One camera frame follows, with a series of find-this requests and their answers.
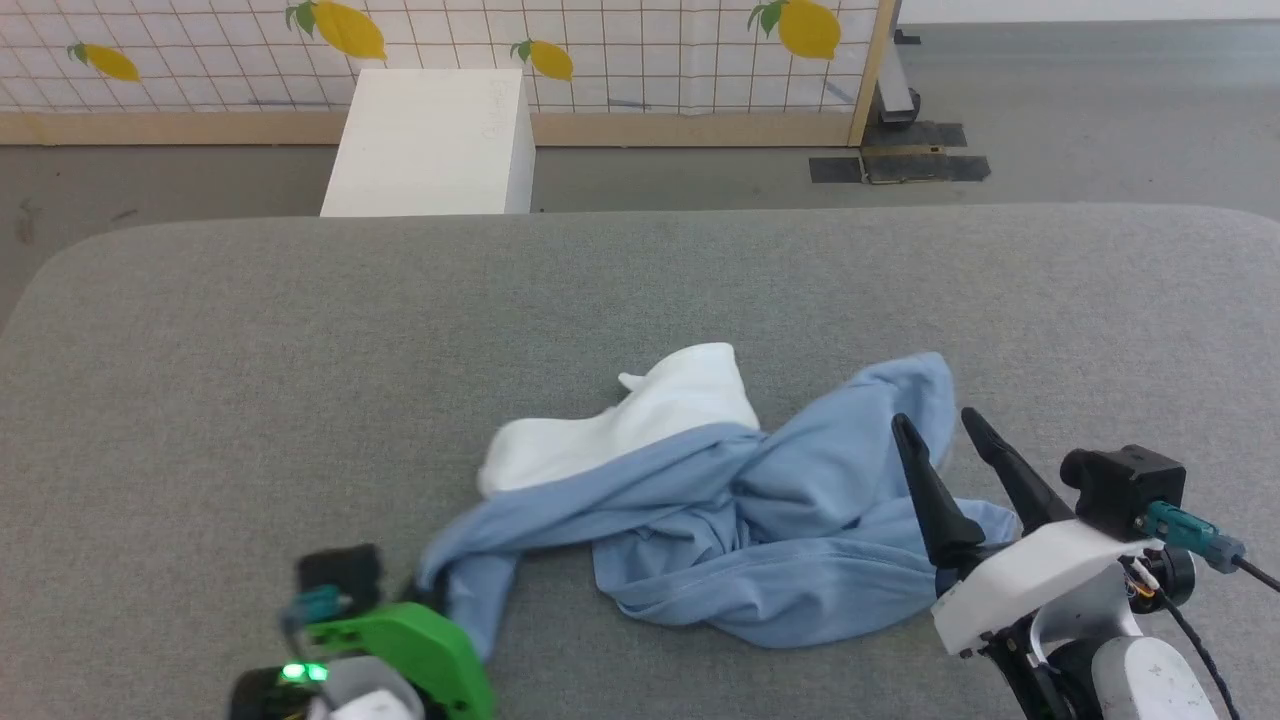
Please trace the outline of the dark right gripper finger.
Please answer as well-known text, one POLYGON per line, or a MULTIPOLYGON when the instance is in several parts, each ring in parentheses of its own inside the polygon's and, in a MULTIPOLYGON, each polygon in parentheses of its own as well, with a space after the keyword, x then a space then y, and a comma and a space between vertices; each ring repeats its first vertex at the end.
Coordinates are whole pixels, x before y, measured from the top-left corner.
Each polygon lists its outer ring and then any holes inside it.
POLYGON ((893 415, 891 430, 928 559, 942 571, 969 574, 982 560, 986 533, 946 489, 931 462, 931 448, 910 418, 893 415))
POLYGON ((1021 534, 1074 519, 1075 512, 1041 474, 974 407, 963 407, 961 423, 983 462, 998 478, 1021 523, 1021 534))

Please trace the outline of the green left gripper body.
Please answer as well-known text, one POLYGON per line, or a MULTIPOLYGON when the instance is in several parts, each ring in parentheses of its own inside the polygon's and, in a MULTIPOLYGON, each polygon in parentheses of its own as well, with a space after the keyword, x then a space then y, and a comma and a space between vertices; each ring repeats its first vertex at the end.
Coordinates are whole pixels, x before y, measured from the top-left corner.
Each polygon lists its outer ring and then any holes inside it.
POLYGON ((495 720, 495 697, 470 639, 424 605, 384 603, 307 623, 303 633, 325 653, 381 660, 412 687, 431 720, 495 720))

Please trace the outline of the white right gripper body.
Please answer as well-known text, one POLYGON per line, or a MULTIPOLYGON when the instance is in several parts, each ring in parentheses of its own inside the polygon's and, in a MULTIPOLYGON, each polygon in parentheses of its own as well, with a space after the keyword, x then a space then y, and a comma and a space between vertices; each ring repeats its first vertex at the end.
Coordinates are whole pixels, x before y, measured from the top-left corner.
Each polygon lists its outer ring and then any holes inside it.
POLYGON ((1084 585, 1123 556, 1161 550, 1160 539, 1115 539, 1079 519, 1053 521, 980 562, 932 607, 946 653, 978 650, 986 633, 1084 585))

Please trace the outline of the blue and white t-shirt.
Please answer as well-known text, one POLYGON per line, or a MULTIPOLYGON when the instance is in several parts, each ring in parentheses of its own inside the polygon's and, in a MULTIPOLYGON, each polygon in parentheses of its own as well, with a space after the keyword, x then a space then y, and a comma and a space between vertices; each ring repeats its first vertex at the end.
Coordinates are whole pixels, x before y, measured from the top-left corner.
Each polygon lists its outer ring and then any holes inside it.
POLYGON ((525 418, 493 437, 481 502, 426 548, 449 620, 490 657, 521 559, 589 544, 596 588, 664 626, 707 624, 790 650, 881 632, 936 600, 891 430, 910 418, 933 466, 957 421, 936 352, 863 368, 776 430, 746 396, 735 350, 681 348, 623 397, 576 419, 525 418))

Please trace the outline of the grey fabric sofa seat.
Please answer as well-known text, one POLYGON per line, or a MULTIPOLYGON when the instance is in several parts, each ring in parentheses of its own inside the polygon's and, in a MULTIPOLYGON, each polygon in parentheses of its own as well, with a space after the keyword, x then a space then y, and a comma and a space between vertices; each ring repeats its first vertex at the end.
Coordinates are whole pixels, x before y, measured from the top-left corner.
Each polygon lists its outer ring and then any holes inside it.
POLYGON ((762 424, 936 351, 1047 480, 1183 462, 1280 574, 1280 222, 1107 204, 273 218, 114 231, 0 332, 0 720, 225 720, 297 557, 389 591, 495 430, 707 341, 762 424))

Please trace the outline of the white rectangular box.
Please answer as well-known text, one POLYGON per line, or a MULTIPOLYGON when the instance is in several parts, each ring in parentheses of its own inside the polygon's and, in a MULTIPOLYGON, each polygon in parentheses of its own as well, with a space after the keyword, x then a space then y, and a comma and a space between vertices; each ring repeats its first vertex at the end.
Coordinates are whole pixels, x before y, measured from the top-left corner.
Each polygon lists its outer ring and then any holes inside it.
POLYGON ((527 214, 535 159, 520 70, 365 69, 320 214, 527 214))

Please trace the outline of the black tape floor bracket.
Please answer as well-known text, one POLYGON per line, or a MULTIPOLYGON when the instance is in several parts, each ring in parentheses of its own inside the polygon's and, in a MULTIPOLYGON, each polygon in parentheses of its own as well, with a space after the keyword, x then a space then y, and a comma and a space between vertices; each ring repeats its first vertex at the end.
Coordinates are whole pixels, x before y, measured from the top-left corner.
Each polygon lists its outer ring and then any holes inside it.
POLYGON ((982 182, 991 174, 984 156, 942 152, 809 158, 808 165, 815 184, 982 182))

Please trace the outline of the grey metal post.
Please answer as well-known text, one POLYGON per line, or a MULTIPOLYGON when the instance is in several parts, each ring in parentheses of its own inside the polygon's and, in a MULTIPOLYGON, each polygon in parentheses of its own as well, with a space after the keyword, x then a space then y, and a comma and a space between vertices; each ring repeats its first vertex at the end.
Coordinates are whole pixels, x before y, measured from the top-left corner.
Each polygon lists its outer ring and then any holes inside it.
POLYGON ((908 85, 899 55, 899 42, 916 44, 916 36, 908 37, 899 28, 902 0, 892 0, 890 28, 877 72, 873 109, 876 123, 886 129, 906 129, 916 122, 920 110, 919 94, 908 85))

